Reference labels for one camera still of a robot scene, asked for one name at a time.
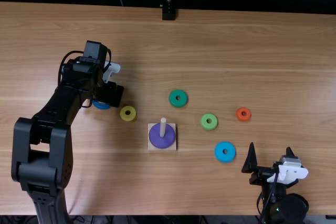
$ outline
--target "green ring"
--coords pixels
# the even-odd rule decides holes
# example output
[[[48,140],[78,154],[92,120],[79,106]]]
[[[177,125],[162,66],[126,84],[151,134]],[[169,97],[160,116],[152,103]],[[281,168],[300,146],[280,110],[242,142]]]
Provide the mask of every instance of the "green ring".
[[[172,106],[180,108],[187,104],[188,96],[183,90],[174,90],[169,95],[169,102]]]
[[[207,131],[212,131],[214,128],[217,127],[217,124],[218,124],[217,117],[215,117],[212,114],[205,114],[201,118],[201,126],[203,127],[203,129]]]

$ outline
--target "wooden base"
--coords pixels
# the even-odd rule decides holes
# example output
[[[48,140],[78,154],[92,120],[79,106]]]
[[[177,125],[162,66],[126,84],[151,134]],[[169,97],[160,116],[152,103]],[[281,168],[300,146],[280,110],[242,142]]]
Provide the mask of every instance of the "wooden base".
[[[176,150],[176,142],[177,142],[177,137],[176,137],[176,125],[175,123],[167,123],[168,125],[170,125],[173,129],[174,129],[174,132],[175,132],[175,141],[174,143],[169,146],[168,148],[166,149],[159,149],[159,148],[156,148],[154,145],[152,145],[151,141],[149,141],[149,131],[151,130],[151,128],[156,125],[156,123],[149,123],[148,124],[148,151],[154,151],[154,152],[171,152],[171,151],[175,151]]]

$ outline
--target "black mount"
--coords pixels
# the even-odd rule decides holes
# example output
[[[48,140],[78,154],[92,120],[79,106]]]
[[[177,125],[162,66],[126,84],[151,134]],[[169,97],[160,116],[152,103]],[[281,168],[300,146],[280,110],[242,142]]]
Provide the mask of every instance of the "black mount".
[[[165,0],[162,5],[162,20],[176,20],[177,10],[174,0]]]
[[[83,103],[119,106],[123,87],[102,79],[107,52],[103,44],[87,41],[82,56],[61,66],[62,81],[44,108],[14,126],[12,179],[32,198],[40,224],[71,223],[64,195],[74,162],[70,127]],[[41,142],[49,152],[30,148]]]
[[[286,155],[282,158],[297,159],[290,147],[286,149]],[[247,158],[241,169],[242,173],[252,173],[249,180],[250,185],[261,186],[261,194],[263,207],[267,203],[270,195],[269,205],[265,211],[263,219],[259,223],[263,224],[302,224],[309,209],[308,202],[298,194],[286,194],[286,189],[292,187],[299,182],[296,179],[290,184],[275,183],[272,190],[273,182],[267,182],[267,179],[278,173],[278,166],[282,162],[274,162],[272,167],[258,166],[256,151],[254,144],[250,143]]]

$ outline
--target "toy ring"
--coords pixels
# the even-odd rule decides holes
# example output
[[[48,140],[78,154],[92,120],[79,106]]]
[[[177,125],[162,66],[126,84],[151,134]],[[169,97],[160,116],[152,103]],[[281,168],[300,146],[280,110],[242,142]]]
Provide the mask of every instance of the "toy ring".
[[[219,161],[229,163],[235,158],[236,149],[230,142],[220,142],[215,147],[215,156]]]
[[[240,108],[236,111],[238,120],[246,122],[251,118],[251,112],[248,108]]]
[[[120,111],[120,117],[126,122],[131,122],[136,117],[136,110],[132,106],[125,106]]]
[[[174,90],[169,95],[169,102],[172,106],[180,108],[187,104],[188,96],[183,90]]]
[[[205,114],[201,118],[201,125],[202,125],[203,129],[205,129],[207,131],[211,131],[214,128],[216,128],[217,124],[218,124],[217,117],[215,117],[212,114]]]

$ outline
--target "orange ring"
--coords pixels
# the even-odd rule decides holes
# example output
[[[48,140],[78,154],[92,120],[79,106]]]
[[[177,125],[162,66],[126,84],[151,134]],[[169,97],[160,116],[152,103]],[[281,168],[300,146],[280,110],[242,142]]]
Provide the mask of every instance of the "orange ring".
[[[248,120],[250,120],[251,118],[251,112],[248,108],[239,108],[236,111],[236,115],[238,120],[242,121],[242,122],[246,122]]]

